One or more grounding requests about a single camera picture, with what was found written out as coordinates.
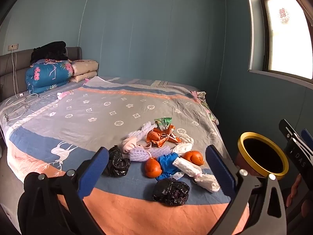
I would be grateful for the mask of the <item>person's right hand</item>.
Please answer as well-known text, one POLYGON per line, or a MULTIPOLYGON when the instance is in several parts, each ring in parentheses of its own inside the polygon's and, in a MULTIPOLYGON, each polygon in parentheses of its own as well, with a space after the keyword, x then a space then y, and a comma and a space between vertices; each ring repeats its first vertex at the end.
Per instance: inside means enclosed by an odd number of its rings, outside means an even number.
POLYGON ((301 215, 303 218, 312 216, 312 192, 307 188, 301 174, 298 174, 286 200, 286 208, 295 210, 301 203, 301 215))

